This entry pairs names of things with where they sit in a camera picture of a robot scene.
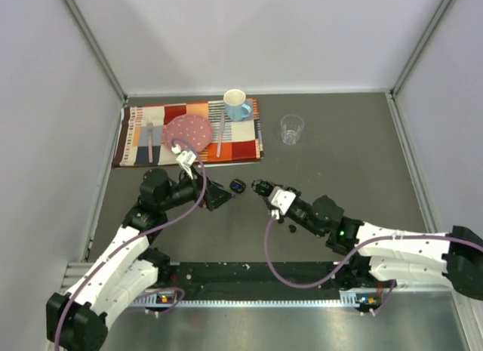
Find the pink plastic knife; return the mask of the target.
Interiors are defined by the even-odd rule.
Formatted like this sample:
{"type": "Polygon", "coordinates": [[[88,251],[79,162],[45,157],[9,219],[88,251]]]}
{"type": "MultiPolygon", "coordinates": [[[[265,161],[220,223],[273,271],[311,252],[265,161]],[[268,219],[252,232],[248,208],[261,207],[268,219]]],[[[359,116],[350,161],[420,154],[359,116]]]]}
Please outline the pink plastic knife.
{"type": "Polygon", "coordinates": [[[224,113],[224,111],[222,111],[221,114],[220,114],[220,123],[219,123],[219,127],[218,127],[218,132],[217,132],[217,152],[216,152],[216,156],[218,158],[221,157],[224,128],[225,128],[225,113],[224,113]]]}

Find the pink plastic fork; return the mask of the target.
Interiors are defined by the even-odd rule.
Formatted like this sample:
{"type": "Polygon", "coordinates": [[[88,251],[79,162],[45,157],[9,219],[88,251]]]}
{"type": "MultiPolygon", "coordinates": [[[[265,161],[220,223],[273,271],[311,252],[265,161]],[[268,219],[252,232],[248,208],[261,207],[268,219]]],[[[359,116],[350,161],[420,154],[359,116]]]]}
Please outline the pink plastic fork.
{"type": "Polygon", "coordinates": [[[154,160],[154,158],[153,158],[153,141],[152,141],[154,124],[151,121],[151,118],[147,119],[146,129],[147,129],[147,133],[148,133],[148,135],[147,135],[147,138],[148,138],[148,160],[149,160],[149,163],[152,164],[153,160],[154,160]]]}

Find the pink polka dot plate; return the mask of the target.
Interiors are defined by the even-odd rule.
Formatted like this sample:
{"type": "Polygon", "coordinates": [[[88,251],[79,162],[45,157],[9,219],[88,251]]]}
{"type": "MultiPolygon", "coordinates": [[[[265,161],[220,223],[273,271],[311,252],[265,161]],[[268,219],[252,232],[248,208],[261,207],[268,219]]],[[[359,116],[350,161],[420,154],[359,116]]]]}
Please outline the pink polka dot plate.
{"type": "Polygon", "coordinates": [[[200,115],[180,115],[163,129],[163,143],[171,148],[174,144],[187,149],[187,142],[196,152],[204,150],[212,141],[214,129],[208,119],[200,115]]]}

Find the light blue mug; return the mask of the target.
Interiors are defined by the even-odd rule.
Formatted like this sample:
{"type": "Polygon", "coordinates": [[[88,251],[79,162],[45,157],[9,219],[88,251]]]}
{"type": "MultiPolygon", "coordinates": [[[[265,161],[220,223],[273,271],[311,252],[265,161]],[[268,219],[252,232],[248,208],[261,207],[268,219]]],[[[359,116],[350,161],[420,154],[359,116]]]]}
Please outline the light blue mug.
{"type": "Polygon", "coordinates": [[[233,122],[248,119],[252,114],[252,108],[247,102],[244,91],[239,89],[228,90],[223,95],[223,102],[228,118],[233,122]]]}

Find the clear drinking glass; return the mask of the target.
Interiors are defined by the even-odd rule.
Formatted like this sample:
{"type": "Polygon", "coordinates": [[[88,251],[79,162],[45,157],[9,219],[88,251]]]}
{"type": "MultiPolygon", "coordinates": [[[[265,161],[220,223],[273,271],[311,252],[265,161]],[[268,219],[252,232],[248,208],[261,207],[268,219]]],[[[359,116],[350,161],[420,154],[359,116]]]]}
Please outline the clear drinking glass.
{"type": "Polygon", "coordinates": [[[299,141],[305,127],[304,120],[295,114],[285,115],[281,121],[281,139],[286,145],[295,145],[299,141]]]}

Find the glossy black earbud charging case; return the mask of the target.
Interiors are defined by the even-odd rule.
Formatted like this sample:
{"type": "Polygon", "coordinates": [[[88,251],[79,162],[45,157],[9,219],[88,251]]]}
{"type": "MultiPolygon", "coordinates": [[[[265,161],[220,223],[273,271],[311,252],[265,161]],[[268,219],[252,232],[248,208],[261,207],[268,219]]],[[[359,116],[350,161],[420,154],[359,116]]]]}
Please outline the glossy black earbud charging case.
{"type": "Polygon", "coordinates": [[[246,184],[239,179],[234,179],[231,181],[229,188],[237,194],[242,194],[246,190],[246,184]]]}

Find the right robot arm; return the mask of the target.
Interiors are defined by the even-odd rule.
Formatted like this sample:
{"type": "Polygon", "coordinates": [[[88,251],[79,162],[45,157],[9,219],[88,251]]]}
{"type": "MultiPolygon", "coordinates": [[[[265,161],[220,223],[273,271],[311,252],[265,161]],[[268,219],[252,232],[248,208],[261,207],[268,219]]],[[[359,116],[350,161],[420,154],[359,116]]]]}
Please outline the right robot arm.
{"type": "Polygon", "coordinates": [[[378,282],[422,282],[482,299],[482,239],[468,227],[437,233],[384,228],[345,216],[328,196],[308,203],[297,189],[262,179],[254,180],[251,188],[269,209],[268,226],[292,220],[314,236],[325,237],[326,247],[343,256],[327,275],[311,283],[287,280],[267,260],[272,274],[289,287],[309,289],[333,282],[351,289],[378,282]]]}

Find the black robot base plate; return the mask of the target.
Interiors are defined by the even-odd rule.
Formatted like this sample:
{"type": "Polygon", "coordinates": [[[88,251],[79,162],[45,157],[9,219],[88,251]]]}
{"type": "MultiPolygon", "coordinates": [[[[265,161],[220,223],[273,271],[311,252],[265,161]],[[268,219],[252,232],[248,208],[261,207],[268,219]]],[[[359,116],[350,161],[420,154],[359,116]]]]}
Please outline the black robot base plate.
{"type": "Polygon", "coordinates": [[[335,299],[359,283],[342,269],[322,285],[296,289],[280,282],[263,262],[186,262],[172,265],[159,285],[182,288],[185,300],[295,301],[335,299]]]}

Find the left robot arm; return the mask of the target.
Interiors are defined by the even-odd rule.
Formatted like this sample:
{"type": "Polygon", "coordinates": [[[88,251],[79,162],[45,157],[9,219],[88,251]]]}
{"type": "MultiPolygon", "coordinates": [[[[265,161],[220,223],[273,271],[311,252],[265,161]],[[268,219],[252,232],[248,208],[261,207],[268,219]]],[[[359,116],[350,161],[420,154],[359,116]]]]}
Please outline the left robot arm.
{"type": "Polygon", "coordinates": [[[197,171],[177,181],[155,168],[143,175],[140,194],[107,249],[63,293],[46,303],[47,339],[56,349],[99,350],[117,318],[150,287],[171,279],[170,258],[152,248],[171,221],[167,212],[187,203],[213,211],[233,198],[197,171]]]}

